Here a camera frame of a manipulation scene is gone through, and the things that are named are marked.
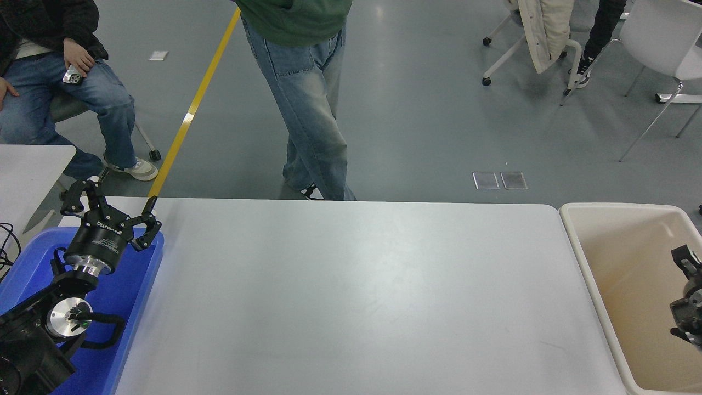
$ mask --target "white coat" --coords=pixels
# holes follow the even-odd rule
[[[558,59],[566,46],[574,1],[504,0],[511,11],[519,9],[531,60],[539,74]]]

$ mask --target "white chair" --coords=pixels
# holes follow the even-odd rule
[[[596,7],[593,6],[593,1],[591,0],[576,0],[574,3],[574,9],[573,9],[573,16],[571,17],[570,20],[570,31],[571,32],[589,32],[590,27],[592,27],[592,20],[594,19],[595,15],[595,10]],[[500,22],[497,27],[490,32],[485,38],[483,38],[483,45],[489,46],[490,43],[492,43],[493,38],[509,23],[510,20],[514,20],[515,23],[518,25],[522,26],[521,20],[519,19],[519,15],[516,14],[515,12],[510,12],[505,19]],[[492,83],[492,74],[497,71],[497,69],[507,61],[514,53],[522,46],[524,43],[527,42],[526,35],[522,35],[517,42],[510,47],[510,49],[507,50],[482,76],[482,84],[484,86],[488,86]],[[575,49],[575,56],[573,57],[573,64],[571,66],[572,70],[577,70],[578,69],[578,63],[580,62],[580,57],[583,53],[582,46],[580,43],[577,41],[574,41],[573,39],[568,39],[566,41],[566,46],[571,46]],[[566,51],[563,50],[561,52],[561,55],[559,59],[563,59],[566,56]],[[578,76],[576,73],[572,73],[569,81],[568,81],[568,87],[566,90],[563,92],[564,95],[567,95],[574,87],[575,84],[578,82]]]
[[[612,42],[620,42],[624,49],[644,67],[639,71],[625,96],[633,89],[645,68],[669,75],[677,82],[677,90],[665,102],[663,109],[643,133],[629,146],[619,162],[638,143],[665,109],[675,101],[682,90],[682,81],[702,78],[702,48],[695,46],[702,34],[702,6],[690,0],[637,0],[621,29],[621,38]],[[688,123],[676,137],[680,137]]]

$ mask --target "pant leg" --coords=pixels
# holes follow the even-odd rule
[[[105,138],[105,159],[119,167],[136,164],[131,133],[134,130],[134,98],[104,60],[98,59],[80,85],[61,84],[61,88],[83,101],[98,114]]]
[[[600,0],[595,14],[595,23],[590,29],[590,38],[585,44],[583,56],[596,58],[612,38],[612,32],[624,12],[626,0]]]
[[[53,97],[50,82],[60,78],[65,72],[63,57],[58,77],[50,59],[46,56],[33,56],[13,62],[4,78],[19,92],[15,97],[7,93],[0,111],[0,136],[8,144],[30,145],[73,145],[71,141],[56,132],[56,126],[49,114],[49,104]],[[66,166],[64,174],[76,179],[87,179],[102,171],[99,157],[85,153],[76,147],[76,154]]]
[[[315,63],[321,65],[324,81],[326,82],[326,101],[332,117],[336,119],[336,111],[339,97],[339,83],[341,77],[341,65],[343,63],[343,51],[346,29],[342,29],[336,37],[329,39],[328,43],[323,43],[312,47],[311,53]],[[283,166],[283,177],[292,185],[307,185],[312,183],[312,177],[307,172],[303,159],[297,153],[297,149],[292,139],[288,140],[287,163]]]
[[[286,182],[296,190],[314,183],[327,200],[356,200],[346,185],[347,146],[336,123],[336,97],[333,110],[329,101],[328,80],[336,79],[338,89],[343,33],[316,46],[288,47],[242,23],[289,132]],[[336,71],[325,75],[336,63]]]

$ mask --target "green sweatshirt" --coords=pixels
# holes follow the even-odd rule
[[[263,38],[284,46],[311,46],[339,33],[352,0],[235,0]]]

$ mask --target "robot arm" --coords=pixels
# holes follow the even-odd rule
[[[0,316],[0,395],[50,394],[75,373],[70,359],[78,348],[111,347],[124,330],[122,317],[94,312],[85,298],[97,288],[99,275],[114,273],[127,244],[137,251],[151,245],[161,228],[152,214],[157,198],[130,218],[107,203],[99,181],[77,181],[61,214],[78,216],[83,192],[90,209],[63,254],[65,261],[54,252],[51,284]],[[141,223],[146,231],[135,239],[133,227]],[[85,340],[93,321],[114,325],[106,342]]]
[[[702,351],[702,264],[687,245],[671,251],[673,261],[687,278],[682,294],[670,304],[676,327],[670,333]]]

